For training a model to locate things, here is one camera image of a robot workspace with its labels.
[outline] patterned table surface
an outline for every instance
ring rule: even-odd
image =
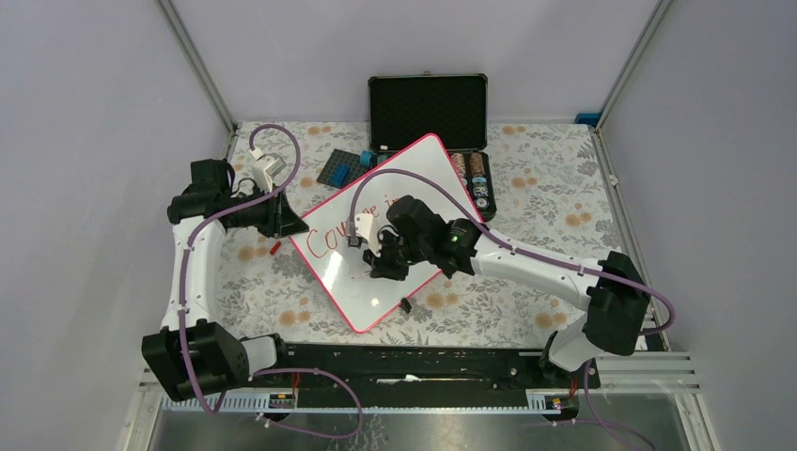
[[[236,180],[251,175],[244,123],[233,155]],[[290,205],[304,213],[336,189],[316,183],[334,148],[359,153],[368,145],[366,122],[282,122],[296,134],[302,165],[287,188]],[[605,257],[618,250],[614,224],[595,149],[586,126],[488,126],[498,213],[492,228],[571,255]],[[258,134],[256,145],[293,162],[293,146],[280,132]],[[277,181],[285,178],[283,171]],[[242,188],[247,191],[246,182]],[[288,341],[391,345],[541,348],[548,335],[582,312],[543,292],[491,277],[438,276],[410,300],[409,315],[396,310],[365,334],[342,318],[290,240],[274,256],[274,239],[254,228],[230,231],[219,271],[219,315],[234,335],[277,332]]]

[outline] white wall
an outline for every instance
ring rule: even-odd
[[[485,72],[489,117],[599,111],[656,0],[176,0],[238,120],[363,120],[372,75]]]
[[[154,1],[3,2],[0,61],[0,449],[112,449],[225,134]]]
[[[605,136],[723,449],[793,449],[797,3],[678,2]]]

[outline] metal frame pole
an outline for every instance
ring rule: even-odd
[[[656,4],[656,7],[653,9],[653,12],[648,18],[648,22],[645,24],[645,28],[642,30],[642,34],[639,35],[639,39],[636,40],[636,43],[631,50],[631,54],[628,55],[628,59],[626,60],[625,65],[623,65],[620,75],[617,77],[612,89],[609,91],[609,96],[606,97],[606,101],[603,103],[603,107],[601,108],[601,119],[598,121],[596,129],[600,130],[601,127],[603,127],[603,124],[606,123],[606,119],[612,113],[612,110],[617,104],[617,99],[625,88],[625,85],[628,83],[633,71],[636,69],[636,65],[639,64],[639,60],[642,58],[642,55],[650,45],[653,36],[656,34],[656,30],[659,29],[659,25],[662,23],[667,12],[676,3],[676,1],[677,0],[659,0],[659,3]]]
[[[227,132],[229,132],[230,135],[234,134],[237,122],[232,116],[232,113],[229,112],[227,104],[219,92],[219,88],[211,78],[211,74],[208,72],[205,62],[202,61],[199,51],[191,40],[191,36],[188,34],[188,30],[185,28],[185,24],[182,22],[182,18],[177,8],[175,8],[174,3],[172,0],[155,0],[155,3],[163,13],[166,24],[168,24],[169,29],[172,30],[175,41],[185,55],[188,65],[191,66],[196,80],[199,82],[199,85],[202,86],[202,90],[205,91],[205,94],[208,95],[208,99],[211,101],[216,115],[219,116]]]

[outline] black metal base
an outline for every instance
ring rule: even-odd
[[[202,393],[241,388],[249,377],[249,361],[241,341],[215,322],[199,321],[186,329],[191,362]],[[180,333],[161,330],[141,340],[141,355],[173,401],[195,398],[180,350]]]
[[[554,384],[539,367],[541,350],[310,345],[280,347],[279,367],[329,371],[347,382],[363,407],[490,408],[526,407],[526,389],[570,389]],[[420,381],[406,381],[408,375]],[[582,387],[584,370],[571,374]],[[290,375],[258,378],[253,387],[291,386]],[[596,371],[589,387],[600,387]],[[350,408],[349,394],[323,376],[303,374],[303,408]]]

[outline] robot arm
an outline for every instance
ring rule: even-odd
[[[195,397],[180,353],[179,312],[183,308],[191,360],[204,393],[241,387],[252,370],[272,366],[276,361],[272,337],[238,340],[216,322],[216,284],[218,258],[229,229],[253,226],[264,236],[275,238],[308,230],[283,194],[222,216],[202,228],[185,272],[186,304],[183,307],[179,302],[180,266],[189,236],[215,213],[251,202],[271,191],[273,177],[285,167],[276,155],[253,152],[253,156],[257,159],[253,164],[256,186],[250,195],[233,196],[230,183],[234,172],[226,161],[193,162],[191,184],[172,199],[166,211],[175,241],[171,295],[161,331],[145,336],[141,351],[166,393],[175,400]]]
[[[548,340],[540,365],[548,377],[568,378],[585,361],[601,352],[631,355],[642,327],[649,296],[616,282],[583,271],[572,272],[556,265],[517,255],[513,249],[533,250],[581,268],[610,272],[641,283],[630,259],[611,252],[607,259],[571,257],[538,247],[511,243],[508,249],[483,236],[466,219],[446,223],[422,201],[404,196],[387,212],[390,224],[377,224],[369,214],[355,216],[355,233],[367,241],[364,261],[371,277],[403,280],[409,267],[428,261],[447,277],[454,272],[489,275],[541,289],[586,311],[567,330]],[[360,241],[352,243],[359,246]]]

